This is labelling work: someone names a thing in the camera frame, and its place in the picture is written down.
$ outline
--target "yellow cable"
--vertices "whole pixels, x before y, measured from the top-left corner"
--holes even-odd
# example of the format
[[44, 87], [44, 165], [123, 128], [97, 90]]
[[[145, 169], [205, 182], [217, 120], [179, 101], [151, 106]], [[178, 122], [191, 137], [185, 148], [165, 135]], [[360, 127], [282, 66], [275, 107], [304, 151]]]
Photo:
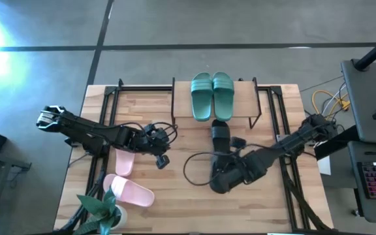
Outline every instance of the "yellow cable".
[[329, 95], [329, 96], [331, 96], [331, 97], [334, 97], [334, 96], [333, 96], [333, 94], [331, 94], [330, 92], [325, 91], [325, 90], [317, 90], [317, 91], [314, 91], [313, 96], [311, 97], [311, 102], [313, 103], [313, 107], [314, 107], [314, 109], [316, 110], [316, 113], [317, 113], [317, 114], [320, 114], [319, 109], [317, 108], [316, 103], [315, 103], [315, 100], [314, 100], [315, 95], [316, 95], [317, 93], [325, 93], [325, 94], [327, 94], [327, 95]]
[[334, 105], [333, 105], [333, 107], [332, 107], [332, 109], [330, 110], [330, 113], [327, 115], [327, 116], [329, 116], [330, 114], [332, 114], [332, 112], [333, 112], [333, 110], [334, 110], [334, 108], [336, 108], [336, 105], [338, 105], [339, 104], [339, 99], [337, 99], [337, 101], [334, 103]]

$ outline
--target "wooden shelf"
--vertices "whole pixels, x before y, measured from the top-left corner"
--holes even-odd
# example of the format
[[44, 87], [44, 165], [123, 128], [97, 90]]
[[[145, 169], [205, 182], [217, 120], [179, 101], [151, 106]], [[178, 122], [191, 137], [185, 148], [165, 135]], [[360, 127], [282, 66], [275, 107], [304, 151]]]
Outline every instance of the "wooden shelf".
[[[234, 82], [234, 118], [252, 118], [260, 114], [257, 92], [253, 82]], [[191, 82], [175, 82], [174, 117], [192, 118]], [[214, 118], [214, 105], [211, 104], [211, 118]]]

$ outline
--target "white pot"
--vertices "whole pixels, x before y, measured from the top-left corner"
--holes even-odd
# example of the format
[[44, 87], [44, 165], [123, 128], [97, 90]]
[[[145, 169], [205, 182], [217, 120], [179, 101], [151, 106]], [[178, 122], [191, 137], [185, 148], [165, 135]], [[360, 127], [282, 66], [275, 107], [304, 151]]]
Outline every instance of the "white pot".
[[122, 206], [116, 205], [116, 207], [121, 211], [121, 219], [116, 226], [111, 228], [111, 230], [121, 228], [127, 222], [127, 211]]

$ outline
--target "green leaf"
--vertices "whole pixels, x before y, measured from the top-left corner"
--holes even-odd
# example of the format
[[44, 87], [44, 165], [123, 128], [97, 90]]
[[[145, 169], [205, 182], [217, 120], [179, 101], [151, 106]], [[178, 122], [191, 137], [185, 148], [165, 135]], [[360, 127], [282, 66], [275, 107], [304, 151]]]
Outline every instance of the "green leaf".
[[93, 215], [95, 218], [97, 218], [98, 221], [100, 221], [101, 219], [104, 219], [104, 218], [107, 218], [109, 217], [110, 215], [108, 213], [96, 213], [95, 215]]
[[109, 218], [108, 220], [103, 219], [100, 223], [100, 234], [109, 235], [112, 224], [114, 223], [114, 217]]
[[98, 199], [93, 198], [92, 196], [78, 195], [79, 200], [82, 203], [82, 206], [93, 215], [103, 215], [109, 212], [109, 208]]
[[121, 217], [121, 211], [118, 208], [116, 208], [114, 210], [114, 214], [113, 215], [114, 215], [115, 218]]
[[73, 235], [87, 234], [88, 232], [97, 230], [99, 226], [99, 220], [95, 216], [91, 216], [83, 225], [79, 226]]
[[104, 195], [104, 205], [108, 208], [110, 215], [113, 214], [114, 210], [116, 209], [116, 196], [112, 192], [111, 186], [109, 190]]

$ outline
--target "concrete floor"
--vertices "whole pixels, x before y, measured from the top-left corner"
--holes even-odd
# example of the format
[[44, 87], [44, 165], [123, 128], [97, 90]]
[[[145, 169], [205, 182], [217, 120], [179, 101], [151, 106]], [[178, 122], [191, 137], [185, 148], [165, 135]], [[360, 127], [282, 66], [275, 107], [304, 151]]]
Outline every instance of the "concrete floor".
[[[0, 0], [0, 46], [94, 46], [107, 0]], [[121, 0], [112, 8], [105, 45], [196, 43], [376, 42], [376, 1], [370, 0]], [[300, 89], [341, 75], [339, 64], [371, 48], [157, 50], [103, 52], [94, 84], [169, 84], [201, 71], [225, 71], [260, 84], [298, 84]], [[7, 186], [0, 206], [0, 234], [52, 229], [71, 149], [64, 136], [39, 131], [45, 105], [78, 114], [93, 51], [0, 52], [0, 133], [5, 152], [33, 167]], [[302, 92], [314, 112], [317, 89], [335, 93], [343, 79]], [[326, 99], [317, 97], [317, 105]], [[346, 127], [351, 112], [336, 116]], [[338, 153], [346, 156], [346, 151]], [[350, 189], [325, 185], [336, 228], [376, 234], [376, 224], [350, 214]]]

